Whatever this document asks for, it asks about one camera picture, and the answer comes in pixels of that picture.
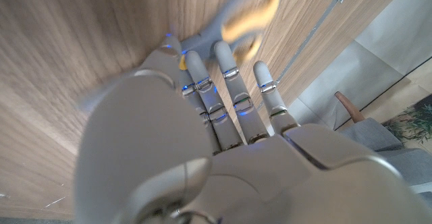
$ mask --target robotic finger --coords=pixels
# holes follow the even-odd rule
[[[254,75],[275,133],[282,134],[290,128],[299,126],[288,113],[285,103],[276,89],[276,82],[273,81],[269,68],[264,62],[257,61],[254,64]]]
[[[267,129],[261,121],[244,85],[230,46],[225,41],[217,42],[215,44],[215,54],[247,143],[253,144],[258,140],[268,138]]]
[[[243,141],[198,53],[195,51],[187,52],[185,60],[196,85],[196,91],[209,113],[209,121],[215,129],[222,150],[243,145]]]
[[[210,123],[209,113],[201,100],[199,93],[196,91],[195,83],[192,81],[190,74],[187,70],[180,70],[180,86],[182,86],[182,96],[186,99],[196,110],[196,112],[202,117],[202,122],[210,137],[211,147],[213,149],[213,155],[221,152],[221,146],[219,145],[216,132]]]

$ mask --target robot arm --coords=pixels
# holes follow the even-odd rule
[[[245,145],[200,57],[188,52],[189,71],[180,71],[180,51],[167,37],[90,116],[76,168],[77,223],[430,223],[380,156],[331,130],[299,126],[257,62],[276,132],[269,137],[229,47],[218,42]]]

